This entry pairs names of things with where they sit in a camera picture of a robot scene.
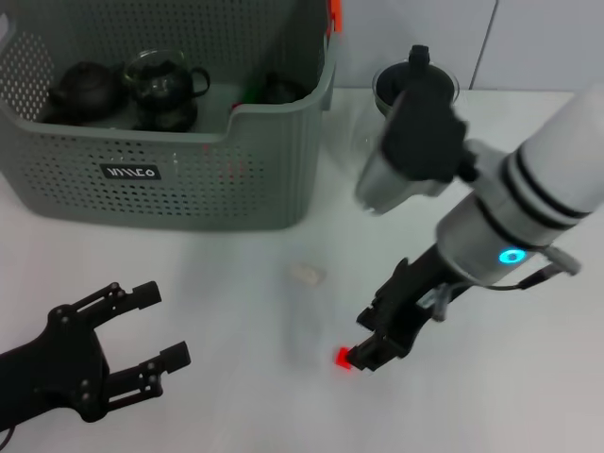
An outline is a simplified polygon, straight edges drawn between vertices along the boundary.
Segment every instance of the blue indicator light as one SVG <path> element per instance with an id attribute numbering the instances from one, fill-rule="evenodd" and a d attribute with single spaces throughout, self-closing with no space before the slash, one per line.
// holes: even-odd
<path id="1" fill-rule="evenodd" d="M 519 248 L 509 248 L 499 255 L 499 260 L 504 264 L 517 264 L 527 257 L 527 252 Z"/>

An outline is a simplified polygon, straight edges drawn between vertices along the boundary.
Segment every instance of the red light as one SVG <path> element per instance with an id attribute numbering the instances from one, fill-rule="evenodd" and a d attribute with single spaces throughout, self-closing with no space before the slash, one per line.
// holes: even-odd
<path id="1" fill-rule="evenodd" d="M 335 364 L 341 366 L 345 370 L 352 370 L 352 365 L 346 360 L 349 349 L 347 347 L 341 347 L 336 355 Z"/>

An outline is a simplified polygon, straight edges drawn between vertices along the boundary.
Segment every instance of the white wall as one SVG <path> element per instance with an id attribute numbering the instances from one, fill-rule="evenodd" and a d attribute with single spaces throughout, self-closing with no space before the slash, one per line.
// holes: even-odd
<path id="1" fill-rule="evenodd" d="M 474 88 L 577 90 L 604 80 L 602 0 L 500 0 Z"/>
<path id="2" fill-rule="evenodd" d="M 344 49 L 337 84 L 369 87 L 374 73 L 404 59 L 413 44 L 428 45 L 432 59 L 467 88 L 495 0 L 342 0 Z"/>

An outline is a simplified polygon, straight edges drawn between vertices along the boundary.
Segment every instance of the teapot handle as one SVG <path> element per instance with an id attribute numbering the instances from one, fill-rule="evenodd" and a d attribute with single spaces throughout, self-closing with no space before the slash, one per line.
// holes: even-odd
<path id="1" fill-rule="evenodd" d="M 201 92 L 194 92 L 192 97 L 203 96 L 210 89 L 210 84 L 211 84 L 210 73 L 208 71 L 206 71 L 204 68 L 202 68 L 201 66 L 197 66 L 196 68 L 192 68 L 191 69 L 191 74 L 192 75 L 193 74 L 200 74 L 201 76 L 203 76 L 206 79 L 206 84 L 208 86 L 204 90 L 202 90 Z"/>

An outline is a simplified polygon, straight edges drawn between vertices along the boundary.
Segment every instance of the red object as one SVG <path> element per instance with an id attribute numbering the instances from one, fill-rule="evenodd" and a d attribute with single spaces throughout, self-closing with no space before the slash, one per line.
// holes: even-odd
<path id="1" fill-rule="evenodd" d="M 352 365 L 346 360 L 349 349 L 347 347 L 341 347 L 336 355 L 335 364 L 341 366 L 346 370 L 352 370 Z"/>
<path id="2" fill-rule="evenodd" d="M 336 33 L 342 33 L 342 0 L 329 0 L 329 19 L 327 35 L 331 35 L 331 23 Z"/>

